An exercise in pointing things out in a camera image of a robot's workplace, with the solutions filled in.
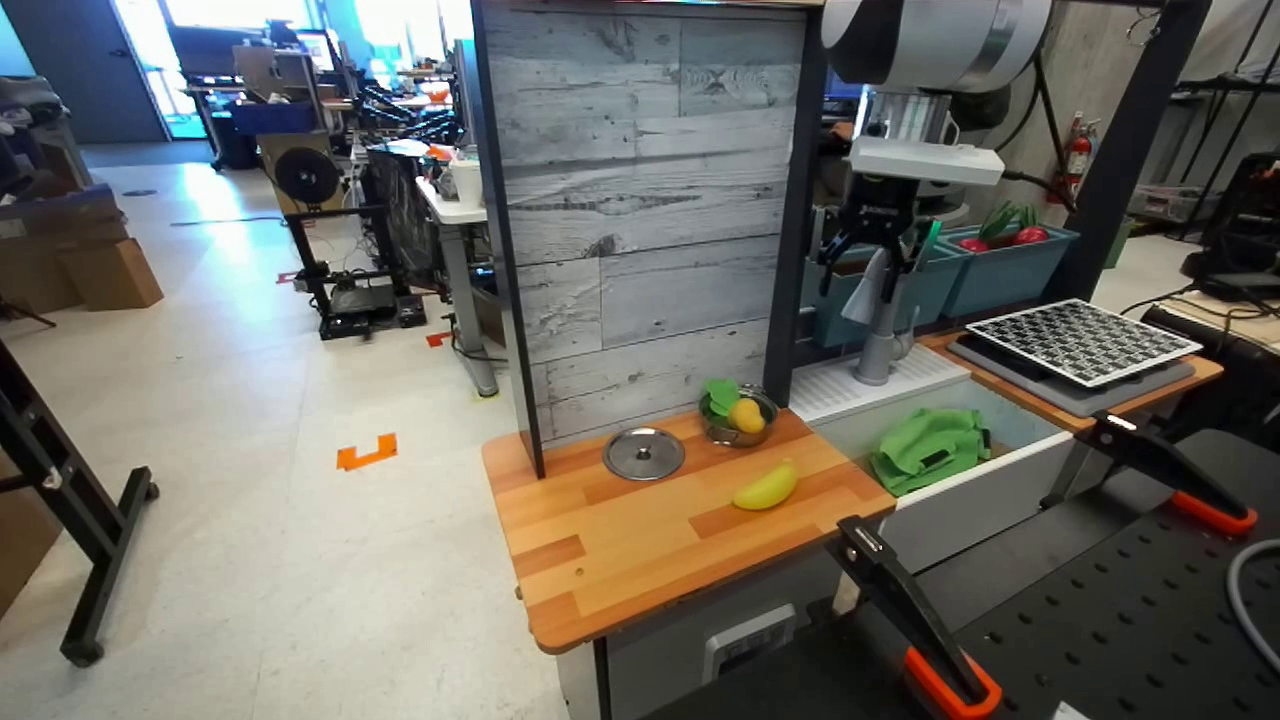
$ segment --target butcher block counter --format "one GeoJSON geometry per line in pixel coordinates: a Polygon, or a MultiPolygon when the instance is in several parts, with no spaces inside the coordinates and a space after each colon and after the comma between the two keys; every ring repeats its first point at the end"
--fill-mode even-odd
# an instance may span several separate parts
{"type": "Polygon", "coordinates": [[[484,448],[528,628],[567,651],[767,562],[820,543],[843,516],[886,516],[893,495],[793,414],[759,448],[725,448],[695,414],[656,424],[684,440],[672,481],[627,483],[606,469],[610,437],[547,453],[538,481],[515,437],[484,448]],[[776,463],[799,490],[773,513],[732,495],[776,463]]]}

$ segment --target window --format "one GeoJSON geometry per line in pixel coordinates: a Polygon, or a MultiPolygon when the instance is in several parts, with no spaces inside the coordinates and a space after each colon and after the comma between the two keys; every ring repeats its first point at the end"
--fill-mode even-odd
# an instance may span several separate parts
{"type": "Polygon", "coordinates": [[[264,30],[288,20],[311,24],[308,0],[166,0],[176,30],[264,30]]]}

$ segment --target wooden plank wall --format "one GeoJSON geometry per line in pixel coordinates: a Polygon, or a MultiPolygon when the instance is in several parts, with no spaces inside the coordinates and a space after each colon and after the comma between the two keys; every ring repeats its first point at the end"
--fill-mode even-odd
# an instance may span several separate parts
{"type": "Polygon", "coordinates": [[[547,444],[759,382],[799,11],[488,10],[531,399],[547,444]]]}

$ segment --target orange marker on floor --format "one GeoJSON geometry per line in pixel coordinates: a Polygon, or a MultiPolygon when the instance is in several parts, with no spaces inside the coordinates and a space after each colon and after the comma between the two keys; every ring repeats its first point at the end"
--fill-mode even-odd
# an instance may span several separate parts
{"type": "Polygon", "coordinates": [[[377,448],[364,453],[364,457],[357,448],[342,448],[337,453],[337,469],[357,472],[357,469],[382,463],[382,459],[389,459],[395,453],[400,453],[395,431],[386,431],[386,437],[377,437],[377,448]]]}

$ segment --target concrete floor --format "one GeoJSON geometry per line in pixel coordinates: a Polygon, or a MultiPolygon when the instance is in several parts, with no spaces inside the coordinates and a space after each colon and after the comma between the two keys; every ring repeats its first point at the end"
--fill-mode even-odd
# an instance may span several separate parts
{"type": "MultiPolygon", "coordinates": [[[[0,718],[564,718],[480,469],[480,444],[515,424],[513,396],[475,399],[454,351],[425,344],[432,329],[321,344],[306,295],[276,285],[295,258],[260,176],[112,166],[102,180],[169,301],[0,338],[112,493],[153,463],[166,495],[93,674],[57,651],[89,566],[70,535],[40,566],[0,622],[0,718]],[[395,459],[337,472],[337,448],[382,431],[400,437],[395,459]]],[[[323,236],[344,266],[344,228],[323,236]]],[[[1095,301],[1178,290],[1183,252],[1136,239],[1095,301]]]]}

